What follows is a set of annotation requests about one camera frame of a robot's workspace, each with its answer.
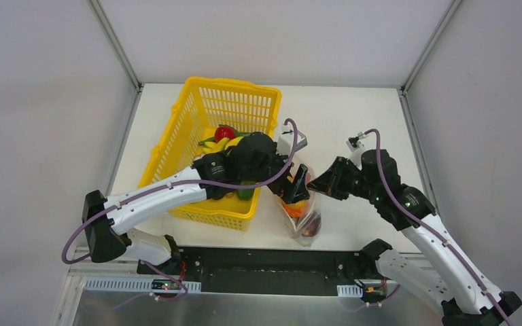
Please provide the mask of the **dark maroon fruit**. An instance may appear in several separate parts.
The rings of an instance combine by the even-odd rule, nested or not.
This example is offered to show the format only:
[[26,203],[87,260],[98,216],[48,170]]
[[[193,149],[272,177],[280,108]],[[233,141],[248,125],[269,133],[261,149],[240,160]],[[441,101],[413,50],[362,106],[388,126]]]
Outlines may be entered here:
[[301,232],[301,236],[311,238],[316,236],[321,229],[321,215],[314,216]]

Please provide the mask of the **yellow plastic basket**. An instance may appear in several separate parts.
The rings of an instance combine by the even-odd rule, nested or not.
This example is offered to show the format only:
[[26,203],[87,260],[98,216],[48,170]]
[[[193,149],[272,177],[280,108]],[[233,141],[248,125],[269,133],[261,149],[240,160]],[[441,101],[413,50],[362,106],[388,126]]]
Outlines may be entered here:
[[[153,148],[138,184],[144,187],[188,166],[200,154],[198,142],[214,135],[220,124],[239,132],[263,132],[272,136],[277,127],[280,90],[235,79],[190,77],[186,80],[160,141]],[[187,204],[170,211],[174,217],[246,231],[260,197],[236,196]]]

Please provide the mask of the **clear zip top bag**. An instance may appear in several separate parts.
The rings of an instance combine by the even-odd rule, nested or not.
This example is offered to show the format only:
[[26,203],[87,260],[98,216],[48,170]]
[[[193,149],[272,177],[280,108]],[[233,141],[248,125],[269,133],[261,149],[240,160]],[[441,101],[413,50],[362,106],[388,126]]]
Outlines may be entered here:
[[[298,166],[300,164],[305,164],[309,168],[306,183],[312,180],[312,178],[314,177],[314,171],[308,164],[304,162],[304,160],[302,160],[298,155],[296,155],[294,156],[292,163],[293,165],[290,169],[290,175],[295,176]],[[302,217],[298,219],[293,219],[289,217],[285,209],[283,208],[283,205],[285,204],[283,200],[280,197],[273,194],[274,201],[277,205],[277,210],[279,211],[284,226],[288,230],[290,238],[303,247],[311,247],[318,234],[314,237],[306,238],[301,236],[302,230],[314,216],[321,215],[320,195],[312,190],[309,190],[309,193],[311,197],[308,200],[306,200],[307,204],[304,207],[304,214]]]

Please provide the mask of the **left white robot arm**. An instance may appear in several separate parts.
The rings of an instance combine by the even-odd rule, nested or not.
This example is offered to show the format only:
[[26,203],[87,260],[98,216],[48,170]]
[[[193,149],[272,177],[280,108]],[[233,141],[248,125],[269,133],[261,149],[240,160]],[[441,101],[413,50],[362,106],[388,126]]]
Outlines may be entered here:
[[236,145],[206,153],[179,172],[135,191],[104,196],[99,190],[86,195],[82,223],[88,258],[104,263],[121,256],[155,265],[163,274],[179,269],[180,256],[173,241],[138,230],[138,224],[186,204],[220,200],[235,190],[266,186],[286,204],[309,199],[300,167],[289,179],[292,158],[307,145],[301,132],[283,132],[273,141],[262,132],[243,137]]

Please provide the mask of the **orange pumpkin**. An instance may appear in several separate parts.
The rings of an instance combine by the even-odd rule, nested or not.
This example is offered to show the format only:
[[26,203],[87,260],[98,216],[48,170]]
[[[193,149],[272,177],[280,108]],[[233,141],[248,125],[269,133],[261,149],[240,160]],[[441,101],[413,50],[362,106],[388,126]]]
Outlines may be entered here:
[[286,213],[289,217],[293,219],[298,219],[303,216],[304,207],[306,206],[307,201],[301,200],[296,203],[292,204],[284,204],[283,208],[285,209]]

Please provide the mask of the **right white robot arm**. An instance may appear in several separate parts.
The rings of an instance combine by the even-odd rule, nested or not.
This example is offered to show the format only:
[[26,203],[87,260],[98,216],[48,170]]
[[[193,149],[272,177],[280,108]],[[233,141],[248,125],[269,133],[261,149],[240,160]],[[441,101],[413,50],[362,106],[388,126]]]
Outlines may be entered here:
[[493,284],[452,239],[428,198],[401,181],[396,161],[386,150],[365,151],[356,166],[337,157],[308,188],[337,200],[363,198],[408,238],[433,267],[408,266],[405,258],[381,239],[362,250],[359,270],[367,278],[390,278],[432,307],[443,325],[501,325],[522,307],[513,291]]

